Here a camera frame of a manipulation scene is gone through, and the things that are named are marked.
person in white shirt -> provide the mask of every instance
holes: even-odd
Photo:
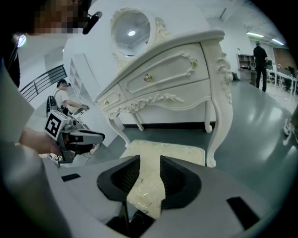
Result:
[[[69,99],[67,88],[68,88],[68,83],[66,82],[65,79],[61,79],[58,81],[57,83],[58,91],[54,95],[58,108],[61,108],[61,106],[64,106],[64,107],[72,106],[76,108],[87,109],[87,106],[80,105]]]

brown wall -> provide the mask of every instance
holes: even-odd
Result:
[[[273,48],[273,51],[276,64],[280,64],[282,68],[287,68],[288,66],[291,66],[295,70],[297,70],[295,60],[293,59],[289,50],[282,48]]]

mirror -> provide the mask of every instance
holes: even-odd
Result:
[[[135,56],[144,51],[150,37],[150,23],[141,12],[127,12],[120,16],[115,26],[115,40],[119,51]]]

ornate mirror frame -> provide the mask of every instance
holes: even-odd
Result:
[[[117,46],[116,37],[115,37],[115,29],[116,24],[118,20],[126,13],[133,12],[133,13],[142,13],[144,14],[150,23],[150,36],[148,40],[147,47],[140,52],[138,55],[135,56],[127,56],[124,55]],[[149,12],[145,10],[141,10],[139,8],[122,8],[118,11],[116,11],[111,19],[111,37],[112,37],[112,52],[115,58],[118,61],[118,68],[119,70],[122,70],[129,62],[137,58],[140,54],[147,51],[149,48],[151,48],[153,45],[155,45],[158,42],[161,42],[163,40],[166,40],[171,37],[169,32],[165,29],[163,20],[161,18],[154,18]]]

black baseboard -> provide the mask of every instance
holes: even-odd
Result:
[[[136,124],[123,124],[125,128],[138,128]],[[205,129],[204,122],[180,122],[180,123],[151,123],[142,124],[145,129]]]

